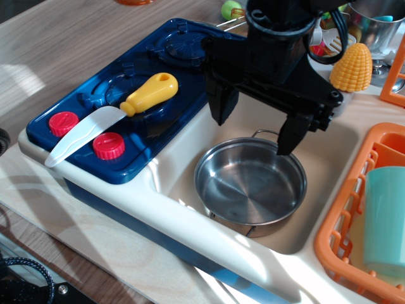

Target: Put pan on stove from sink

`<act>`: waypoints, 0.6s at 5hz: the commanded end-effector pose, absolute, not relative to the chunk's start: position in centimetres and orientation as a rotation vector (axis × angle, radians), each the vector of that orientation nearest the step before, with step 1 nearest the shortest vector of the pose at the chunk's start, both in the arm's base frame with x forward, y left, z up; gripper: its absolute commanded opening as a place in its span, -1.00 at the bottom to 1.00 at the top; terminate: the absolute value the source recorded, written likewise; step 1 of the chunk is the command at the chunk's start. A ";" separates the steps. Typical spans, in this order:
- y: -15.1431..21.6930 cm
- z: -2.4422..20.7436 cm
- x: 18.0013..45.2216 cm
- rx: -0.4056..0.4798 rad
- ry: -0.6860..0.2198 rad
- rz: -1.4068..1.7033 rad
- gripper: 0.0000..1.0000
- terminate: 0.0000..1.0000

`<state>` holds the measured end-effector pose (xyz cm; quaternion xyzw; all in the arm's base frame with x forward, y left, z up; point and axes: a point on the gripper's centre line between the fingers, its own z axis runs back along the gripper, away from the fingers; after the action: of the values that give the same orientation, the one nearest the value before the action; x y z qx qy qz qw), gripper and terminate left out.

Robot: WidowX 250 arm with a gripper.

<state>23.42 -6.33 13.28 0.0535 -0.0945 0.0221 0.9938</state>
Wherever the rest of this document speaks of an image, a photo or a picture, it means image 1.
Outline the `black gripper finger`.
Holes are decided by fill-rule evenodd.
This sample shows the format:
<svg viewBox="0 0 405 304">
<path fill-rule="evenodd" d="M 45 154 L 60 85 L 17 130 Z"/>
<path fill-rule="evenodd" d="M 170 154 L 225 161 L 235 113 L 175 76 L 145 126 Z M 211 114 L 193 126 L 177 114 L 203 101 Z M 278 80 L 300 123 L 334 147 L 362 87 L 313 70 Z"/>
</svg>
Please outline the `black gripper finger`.
<svg viewBox="0 0 405 304">
<path fill-rule="evenodd" d="M 211 116 L 221 126 L 233 112 L 239 100 L 239 92 L 228 85 L 214 85 L 207 89 Z"/>
<path fill-rule="evenodd" d="M 307 113 L 288 115 L 278 135 L 278 155 L 290 155 L 306 136 L 313 116 Z"/>
</svg>

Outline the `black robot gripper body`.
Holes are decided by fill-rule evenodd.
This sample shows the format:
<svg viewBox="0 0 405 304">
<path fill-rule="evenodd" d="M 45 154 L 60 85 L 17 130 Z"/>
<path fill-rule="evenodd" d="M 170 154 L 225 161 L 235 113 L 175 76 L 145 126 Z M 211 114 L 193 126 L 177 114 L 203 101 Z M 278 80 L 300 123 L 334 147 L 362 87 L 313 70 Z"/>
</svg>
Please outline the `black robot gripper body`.
<svg viewBox="0 0 405 304">
<path fill-rule="evenodd" d="M 288 115 L 313 116 L 309 131 L 326 130 L 343 97 L 311 65 L 306 54 L 289 58 L 284 44 L 268 39 L 208 37 L 201 41 L 207 89 L 233 87 Z"/>
</svg>

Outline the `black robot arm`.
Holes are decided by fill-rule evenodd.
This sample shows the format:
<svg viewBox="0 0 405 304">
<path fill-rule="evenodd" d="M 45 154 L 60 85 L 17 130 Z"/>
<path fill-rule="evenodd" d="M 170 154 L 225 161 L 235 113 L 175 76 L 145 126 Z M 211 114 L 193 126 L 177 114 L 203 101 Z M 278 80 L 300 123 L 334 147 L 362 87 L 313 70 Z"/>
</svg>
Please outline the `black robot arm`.
<svg viewBox="0 0 405 304">
<path fill-rule="evenodd" d="M 323 58 L 309 47 L 316 22 L 325 13 L 332 16 L 341 41 L 347 42 L 342 5 L 342 1 L 248 1 L 248 33 L 243 41 L 203 39 L 206 94 L 216 123 L 223 124 L 239 94 L 246 94 L 286 114 L 278 136 L 280 155 L 291 154 L 307 132 L 327 129 L 343 96 L 309 61 L 331 65 L 343 52 Z"/>
</svg>

